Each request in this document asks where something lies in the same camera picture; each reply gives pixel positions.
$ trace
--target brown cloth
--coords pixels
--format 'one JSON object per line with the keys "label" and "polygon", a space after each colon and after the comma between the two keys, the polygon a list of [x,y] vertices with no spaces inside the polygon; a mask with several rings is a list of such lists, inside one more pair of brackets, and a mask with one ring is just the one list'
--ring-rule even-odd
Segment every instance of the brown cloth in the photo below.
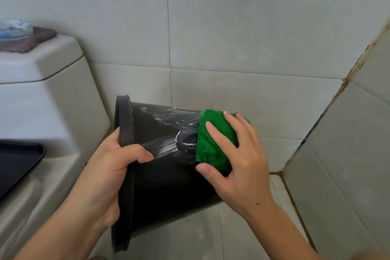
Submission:
{"label": "brown cloth", "polygon": [[11,41],[0,41],[0,51],[18,52],[25,54],[36,48],[40,43],[52,39],[57,36],[58,32],[53,29],[42,27],[33,27],[34,33],[26,38]]}

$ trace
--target bathroom floor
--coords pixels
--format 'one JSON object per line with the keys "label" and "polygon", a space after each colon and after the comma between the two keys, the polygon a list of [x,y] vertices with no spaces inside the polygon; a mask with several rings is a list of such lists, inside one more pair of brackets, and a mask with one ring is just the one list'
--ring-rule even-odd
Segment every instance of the bathroom floor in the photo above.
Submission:
{"label": "bathroom floor", "polygon": [[[275,201],[305,235],[281,178],[270,176]],[[225,203],[134,238],[114,260],[269,259],[247,223]]]}

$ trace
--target right hand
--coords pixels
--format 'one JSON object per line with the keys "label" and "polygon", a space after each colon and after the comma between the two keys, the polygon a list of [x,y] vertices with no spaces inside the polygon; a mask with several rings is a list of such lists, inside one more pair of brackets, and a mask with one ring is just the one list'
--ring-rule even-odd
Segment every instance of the right hand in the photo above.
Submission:
{"label": "right hand", "polygon": [[206,129],[230,160],[233,170],[227,178],[209,164],[199,164],[196,170],[230,208],[248,220],[277,206],[271,194],[268,163],[256,129],[240,114],[236,117],[226,111],[223,114],[237,133],[238,148],[210,122],[206,122]]}

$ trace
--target forearm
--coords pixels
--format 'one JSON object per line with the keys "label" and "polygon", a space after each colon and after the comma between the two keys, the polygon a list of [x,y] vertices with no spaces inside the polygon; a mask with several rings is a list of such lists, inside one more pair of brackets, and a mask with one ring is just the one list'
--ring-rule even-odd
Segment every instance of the forearm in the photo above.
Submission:
{"label": "forearm", "polygon": [[85,260],[104,230],[62,205],[14,260]]}
{"label": "forearm", "polygon": [[272,260],[320,259],[280,206],[272,204],[246,221]]}

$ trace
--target left hand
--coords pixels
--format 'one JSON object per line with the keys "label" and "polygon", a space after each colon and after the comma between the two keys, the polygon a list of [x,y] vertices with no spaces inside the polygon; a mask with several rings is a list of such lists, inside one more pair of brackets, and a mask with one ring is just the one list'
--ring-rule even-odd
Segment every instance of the left hand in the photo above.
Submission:
{"label": "left hand", "polygon": [[119,218],[118,191],[128,164],[153,159],[141,145],[121,148],[118,141],[119,128],[97,148],[62,206],[102,232]]}

